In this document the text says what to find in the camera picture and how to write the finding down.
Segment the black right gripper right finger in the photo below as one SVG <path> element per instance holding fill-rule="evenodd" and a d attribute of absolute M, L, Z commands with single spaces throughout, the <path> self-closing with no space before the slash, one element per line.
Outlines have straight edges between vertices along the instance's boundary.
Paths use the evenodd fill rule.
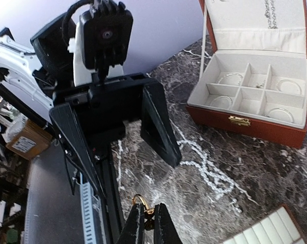
<path fill-rule="evenodd" d="M 167 206 L 164 203 L 155 205 L 154 243 L 183 244 L 171 219 Z"/>

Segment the red earring tray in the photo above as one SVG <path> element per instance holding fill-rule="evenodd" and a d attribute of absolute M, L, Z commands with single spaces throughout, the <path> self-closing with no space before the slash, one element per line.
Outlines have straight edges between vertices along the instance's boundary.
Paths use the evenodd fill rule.
<path fill-rule="evenodd" d="M 289 207 L 282 204 L 262 220 L 223 243 L 307 243 L 307 241 Z"/>

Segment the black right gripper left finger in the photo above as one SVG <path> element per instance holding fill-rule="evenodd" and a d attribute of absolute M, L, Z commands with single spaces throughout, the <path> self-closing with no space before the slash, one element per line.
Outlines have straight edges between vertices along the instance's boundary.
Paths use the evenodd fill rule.
<path fill-rule="evenodd" d="M 133 205 L 116 244 L 143 244 L 144 217 L 144 205 L 142 203 Z"/>

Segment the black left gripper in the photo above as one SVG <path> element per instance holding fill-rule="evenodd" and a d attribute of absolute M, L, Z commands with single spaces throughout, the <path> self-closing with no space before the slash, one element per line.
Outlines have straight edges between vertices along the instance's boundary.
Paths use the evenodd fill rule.
<path fill-rule="evenodd" d="M 51 95 L 49 111 L 67 160 L 85 176 L 94 196 L 107 200 L 107 145 L 125 136 L 125 122 L 141 120 L 141 137 L 171 167 L 182 155 L 172 129 L 163 85 L 144 74 L 106 77 L 74 86 L 73 53 L 62 36 L 66 13 L 44 26 L 31 44 L 42 68 L 33 72 L 42 90 Z M 74 38 L 76 24 L 67 24 Z"/>

